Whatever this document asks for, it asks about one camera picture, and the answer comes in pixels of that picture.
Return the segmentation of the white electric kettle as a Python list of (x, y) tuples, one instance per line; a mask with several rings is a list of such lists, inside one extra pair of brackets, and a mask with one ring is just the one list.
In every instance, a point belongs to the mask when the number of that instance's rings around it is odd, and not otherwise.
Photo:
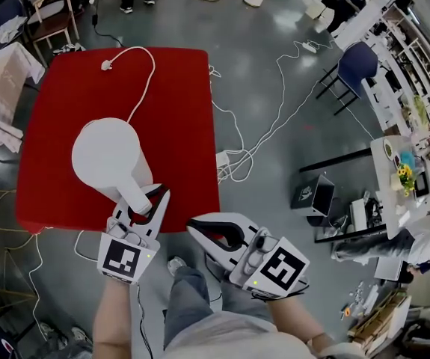
[(152, 207), (142, 188), (153, 184), (135, 129), (126, 121), (107, 117), (93, 120), (80, 131), (73, 145), (76, 176), (115, 203), (124, 199), (133, 212)]

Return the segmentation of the person's grey shoe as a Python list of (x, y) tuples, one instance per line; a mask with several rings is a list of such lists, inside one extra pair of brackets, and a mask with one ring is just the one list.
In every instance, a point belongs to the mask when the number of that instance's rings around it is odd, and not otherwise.
[(174, 277), (176, 275), (176, 272), (183, 267), (186, 267), (187, 264), (185, 262), (185, 260), (183, 260), (180, 257), (172, 257), (168, 262), (167, 262), (167, 269), (168, 272), (171, 274), (172, 277)]

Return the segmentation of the white table with flowers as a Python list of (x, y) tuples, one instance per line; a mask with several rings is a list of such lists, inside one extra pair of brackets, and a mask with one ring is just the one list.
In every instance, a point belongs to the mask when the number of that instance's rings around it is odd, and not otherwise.
[[(425, 157), (425, 150), (401, 135), (375, 139), (370, 143), (370, 151), (378, 181), (377, 196), (382, 206), (382, 222), (388, 237), (392, 239), (401, 228), (424, 218), (430, 212), (430, 162)], [(426, 175), (427, 194), (411, 192), (406, 196), (404, 189), (396, 183), (394, 159), (407, 152), (414, 155), (415, 171)]]

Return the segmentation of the white shelf unit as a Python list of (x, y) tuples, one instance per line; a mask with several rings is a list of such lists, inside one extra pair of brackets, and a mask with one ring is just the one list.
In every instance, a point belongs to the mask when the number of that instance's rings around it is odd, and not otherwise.
[(334, 39), (342, 50), (363, 41), (378, 56), (363, 89), (381, 126), (430, 137), (430, 0), (367, 0)]

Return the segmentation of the black box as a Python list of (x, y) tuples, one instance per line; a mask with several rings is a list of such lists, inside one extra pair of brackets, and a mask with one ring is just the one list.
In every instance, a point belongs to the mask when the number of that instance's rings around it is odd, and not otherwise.
[(323, 176), (299, 185), (292, 198), (291, 209), (299, 215), (311, 216), (322, 214)]

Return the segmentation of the person's white shirt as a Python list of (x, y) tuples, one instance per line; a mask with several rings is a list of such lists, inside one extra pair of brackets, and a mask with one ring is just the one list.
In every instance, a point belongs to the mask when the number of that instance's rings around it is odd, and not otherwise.
[(316, 353), (297, 337), (265, 320), (215, 312), (179, 332), (161, 359), (367, 359), (354, 343), (339, 343)]

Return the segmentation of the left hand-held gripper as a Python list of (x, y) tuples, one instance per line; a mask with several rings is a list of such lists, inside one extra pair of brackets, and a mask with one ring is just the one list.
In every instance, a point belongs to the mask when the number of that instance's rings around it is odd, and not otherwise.
[(133, 212), (130, 218), (129, 205), (121, 197), (101, 235), (97, 258), (101, 274), (129, 285), (139, 282), (160, 249), (156, 237), (171, 196), (162, 184), (146, 185), (141, 190), (152, 204), (151, 209), (145, 215)]

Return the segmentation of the person's left forearm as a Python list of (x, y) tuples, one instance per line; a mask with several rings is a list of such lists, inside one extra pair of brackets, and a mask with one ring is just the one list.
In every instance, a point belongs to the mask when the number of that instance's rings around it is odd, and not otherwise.
[(93, 323), (92, 359), (132, 359), (130, 286), (110, 277)]

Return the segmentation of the person's right forearm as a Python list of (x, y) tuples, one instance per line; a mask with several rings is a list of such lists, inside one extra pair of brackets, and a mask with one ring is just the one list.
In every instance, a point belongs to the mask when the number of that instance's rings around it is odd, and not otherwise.
[(334, 344), (324, 328), (304, 308), (297, 297), (289, 297), (266, 302), (277, 329), (292, 335), (303, 343), (310, 343), (315, 352), (321, 353)]

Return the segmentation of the dark blue black-legged chair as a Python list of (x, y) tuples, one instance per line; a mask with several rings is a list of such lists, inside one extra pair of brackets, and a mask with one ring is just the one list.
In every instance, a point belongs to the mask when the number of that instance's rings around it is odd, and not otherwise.
[(363, 82), (368, 79), (373, 79), (377, 71), (378, 56), (365, 42), (356, 42), (344, 51), (337, 64), (319, 80), (319, 84), (321, 84), (327, 77), (331, 76), (332, 73), (336, 73), (335, 77), (323, 88), (316, 98), (318, 99), (321, 97), (336, 82), (341, 82), (345, 86), (346, 91), (341, 96), (337, 97), (337, 101), (341, 101), (341, 99), (349, 93), (351, 93), (353, 97), (334, 113), (334, 115), (337, 116), (357, 99), (366, 96)]

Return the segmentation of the wooden crate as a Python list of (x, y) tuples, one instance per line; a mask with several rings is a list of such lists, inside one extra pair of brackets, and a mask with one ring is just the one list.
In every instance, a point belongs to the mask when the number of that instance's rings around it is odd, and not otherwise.
[(395, 339), (404, 328), (412, 297), (406, 289), (393, 290), (372, 312), (348, 331), (348, 338), (366, 355)]

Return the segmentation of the white lamp cord with plug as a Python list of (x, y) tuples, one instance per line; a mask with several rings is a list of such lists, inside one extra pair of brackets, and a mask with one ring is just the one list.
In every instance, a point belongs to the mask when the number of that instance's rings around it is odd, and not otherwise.
[(156, 61), (155, 61), (155, 58), (153, 57), (153, 54), (152, 54), (148, 49), (144, 48), (143, 46), (131, 46), (131, 47), (125, 48), (124, 50), (120, 51), (120, 52), (119, 52), (118, 54), (116, 54), (112, 59), (104, 60), (104, 61), (101, 63), (101, 66), (100, 66), (100, 68), (101, 68), (101, 70), (102, 70), (102, 71), (111, 70), (111, 69), (112, 69), (112, 64), (113, 64), (113, 63), (114, 63), (114, 62), (115, 62), (119, 57), (121, 57), (122, 55), (124, 55), (124, 54), (126, 54), (127, 52), (130, 52), (130, 51), (132, 51), (132, 50), (141, 50), (141, 51), (143, 51), (144, 53), (146, 53), (146, 54), (149, 56), (150, 60), (151, 60), (151, 63), (152, 63), (152, 69), (151, 69), (150, 74), (149, 74), (149, 75), (148, 75), (148, 77), (147, 77), (147, 81), (146, 81), (146, 84), (145, 84), (145, 87), (144, 87), (143, 93), (141, 94), (141, 98), (138, 100), (138, 102), (136, 103), (136, 105), (135, 105), (135, 106), (133, 107), (133, 109), (131, 110), (131, 112), (130, 112), (130, 114), (129, 114), (129, 116), (128, 116), (127, 120), (126, 120), (126, 122), (127, 122), (127, 123), (130, 123), (130, 122), (131, 122), (133, 115), (135, 114), (135, 112), (137, 111), (138, 107), (141, 105), (141, 103), (144, 101), (145, 96), (147, 95), (147, 91), (148, 91), (148, 89), (149, 89), (149, 87), (150, 87), (150, 82), (151, 82), (152, 77), (153, 77), (153, 75), (154, 75), (154, 73), (155, 73), (155, 71), (156, 71)]

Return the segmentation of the red table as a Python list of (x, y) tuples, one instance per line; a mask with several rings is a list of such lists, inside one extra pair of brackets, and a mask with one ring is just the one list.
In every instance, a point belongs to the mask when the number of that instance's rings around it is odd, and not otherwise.
[[(157, 183), (171, 191), (162, 232), (181, 232), (188, 219), (220, 209), (209, 57), (200, 49), (148, 49), (156, 71), (132, 117)], [(71, 162), (73, 144), (92, 120), (127, 120), (141, 98), (152, 63), (141, 50), (57, 56), (45, 75), (22, 145), (16, 219), (29, 233), (46, 227), (100, 231), (114, 203), (85, 185)]]

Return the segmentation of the light wooden chair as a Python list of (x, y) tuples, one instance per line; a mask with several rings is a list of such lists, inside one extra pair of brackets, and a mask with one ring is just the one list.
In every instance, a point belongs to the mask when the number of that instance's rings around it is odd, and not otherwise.
[(28, 25), (37, 27), (33, 32), (28, 30), (28, 37), (34, 50), (46, 66), (38, 43), (46, 41), (49, 48), (53, 49), (50, 38), (57, 34), (64, 34), (67, 44), (72, 45), (69, 33), (70, 25), (73, 27), (76, 39), (79, 40), (79, 31), (75, 20), (75, 14), (71, 0), (29, 0), (34, 8), (34, 14), (28, 19)]

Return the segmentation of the person's grey jeans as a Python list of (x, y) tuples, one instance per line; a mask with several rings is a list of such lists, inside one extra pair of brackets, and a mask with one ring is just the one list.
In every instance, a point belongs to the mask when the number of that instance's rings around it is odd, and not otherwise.
[[(225, 280), (221, 282), (221, 298), (224, 312), (263, 320), (270, 325), (273, 323), (264, 302), (252, 299), (246, 291)], [(189, 266), (177, 268), (165, 317), (164, 349), (186, 328), (213, 314), (204, 275)]]

